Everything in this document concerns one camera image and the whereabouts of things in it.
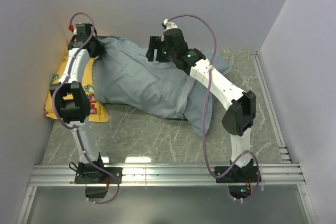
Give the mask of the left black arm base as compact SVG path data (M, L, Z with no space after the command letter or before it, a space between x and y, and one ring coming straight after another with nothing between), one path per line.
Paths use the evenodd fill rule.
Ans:
M104 163L96 165L112 174L113 178L89 163L78 165L74 162L69 163L69 168L75 172L74 184L85 185L85 196L89 200L103 199L108 193L109 186L119 185L122 180L123 168L105 167Z

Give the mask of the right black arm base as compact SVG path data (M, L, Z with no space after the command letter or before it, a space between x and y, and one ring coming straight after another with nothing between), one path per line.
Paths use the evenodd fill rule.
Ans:
M247 168L239 168L235 165L225 176L219 178L228 168L228 166L215 166L213 172L216 176L215 181L217 184L229 184L228 191L232 199L245 202L261 183L258 167L249 164Z

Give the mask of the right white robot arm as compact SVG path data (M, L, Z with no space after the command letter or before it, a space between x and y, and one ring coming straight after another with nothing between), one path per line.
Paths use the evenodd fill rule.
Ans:
M207 88L225 109L222 118L224 129L230 134L232 144L232 178L243 182L253 166L250 137L256 116L256 96L244 91L225 78L196 48L189 48L182 31L166 30L162 36L151 36L146 53L148 61L172 62Z

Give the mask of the grey striped pillowcase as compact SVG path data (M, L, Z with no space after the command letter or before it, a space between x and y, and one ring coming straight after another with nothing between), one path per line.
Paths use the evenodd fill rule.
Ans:
M147 49L117 36L99 36L105 53L92 67L94 94L100 103L128 104L166 119L188 120L195 133L207 133L213 99L207 88L174 63L149 62Z

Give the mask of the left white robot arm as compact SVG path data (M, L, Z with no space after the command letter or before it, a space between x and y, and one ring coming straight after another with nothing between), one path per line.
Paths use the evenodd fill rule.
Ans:
M91 107L82 78L89 60L102 53L103 46L94 37L92 24L78 23L70 25L69 29L73 37L68 45L67 64L59 81L49 88L52 107L56 118L71 130L76 142L79 152L76 172L79 176L87 175L93 183L100 183L105 179L106 170L90 133Z

